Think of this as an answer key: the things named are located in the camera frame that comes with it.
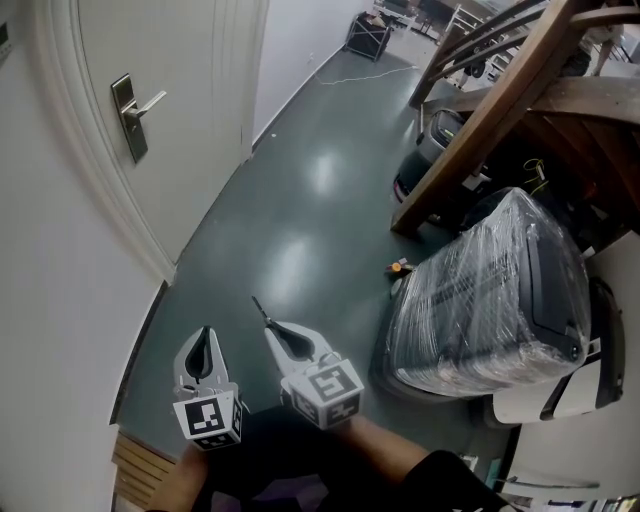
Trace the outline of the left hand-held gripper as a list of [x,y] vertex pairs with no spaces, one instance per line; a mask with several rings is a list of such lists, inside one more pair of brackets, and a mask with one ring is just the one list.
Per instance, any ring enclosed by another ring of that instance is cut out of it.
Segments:
[[200,451],[240,444],[244,408],[238,386],[229,383],[215,330],[204,326],[193,333],[174,358],[173,370],[178,387],[201,381],[217,387],[198,389],[193,398],[173,404],[184,438]]

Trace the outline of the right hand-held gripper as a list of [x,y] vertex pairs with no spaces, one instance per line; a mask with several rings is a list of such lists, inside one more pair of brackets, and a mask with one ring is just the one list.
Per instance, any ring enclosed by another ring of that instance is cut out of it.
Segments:
[[321,430],[334,428],[359,414],[364,385],[352,363],[338,360],[332,353],[310,364],[309,358],[331,351],[319,332],[299,324],[273,324],[271,329],[264,329],[264,334],[276,365],[285,376],[281,387],[296,412]]

